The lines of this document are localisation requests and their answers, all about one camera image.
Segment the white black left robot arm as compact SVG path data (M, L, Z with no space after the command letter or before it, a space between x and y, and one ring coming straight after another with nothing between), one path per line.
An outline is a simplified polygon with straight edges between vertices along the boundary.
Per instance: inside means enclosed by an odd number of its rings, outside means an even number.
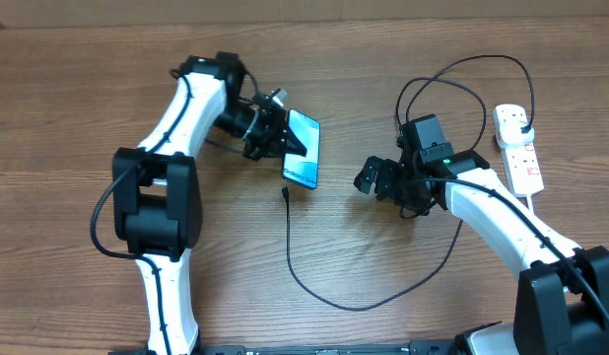
M196 159L211 128L242 141L253 161L279 158L284 179L317 187L321 128L285 107L286 93L241 96L251 73L235 53L189 56L171 70L172 101L154 130L112 159L112 182L90 222L97 250L138 265L150 335L143 354L196 354L200 330L192 308L190 256L203 210Z

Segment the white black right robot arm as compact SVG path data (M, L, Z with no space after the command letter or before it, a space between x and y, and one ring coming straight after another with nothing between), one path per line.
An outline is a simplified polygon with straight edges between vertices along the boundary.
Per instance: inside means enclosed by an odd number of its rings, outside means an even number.
M474 150L455 152L438 119L401 125L393 161L367 158L354 180L414 216L435 205L468 224L517 281L514 320L454 337L450 354L609 354L609 250L585 249L542 222Z

